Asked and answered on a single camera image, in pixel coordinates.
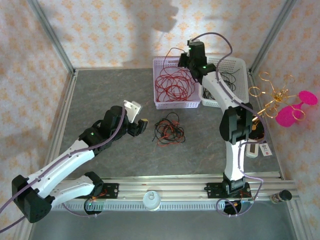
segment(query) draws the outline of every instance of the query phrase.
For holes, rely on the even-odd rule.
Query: white tag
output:
[[[272,152],[269,148],[268,143],[260,143],[259,146],[260,146],[260,149],[262,151],[263,156],[271,156],[272,155]]]

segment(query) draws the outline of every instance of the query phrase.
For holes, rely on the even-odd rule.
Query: pink disc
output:
[[[275,117],[276,122],[282,127],[285,127],[285,128],[291,127],[295,122],[298,121],[294,118],[294,116],[296,118],[299,117],[298,114],[295,114],[293,116],[292,115],[293,111],[294,110],[291,106],[286,106],[282,108],[281,111],[278,112],[278,115]]]
[[[298,96],[304,104],[316,105],[318,103],[318,98],[312,92],[301,91]]]

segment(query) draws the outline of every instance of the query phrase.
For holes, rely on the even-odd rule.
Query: red wire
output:
[[[188,101],[196,89],[196,82],[187,68],[177,66],[165,67],[166,59],[172,49],[178,49],[184,52],[184,50],[180,48],[172,47],[166,54],[162,64],[162,70],[154,82],[157,102]],[[167,70],[169,71],[169,69],[176,69],[176,71],[168,73]]]

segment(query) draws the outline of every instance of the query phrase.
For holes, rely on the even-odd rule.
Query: pink plastic part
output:
[[[276,122],[282,127],[289,128],[294,123],[298,122],[297,119],[303,118],[303,113],[294,109],[301,110],[303,104],[313,106],[318,103],[318,98],[309,91],[301,91],[299,92],[298,96],[302,101],[301,103],[282,108],[281,111],[278,112],[278,115],[275,117]]]

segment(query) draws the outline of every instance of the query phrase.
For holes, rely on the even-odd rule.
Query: white cap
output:
[[[156,211],[160,207],[161,197],[156,191],[148,191],[143,197],[143,204],[149,211]]]

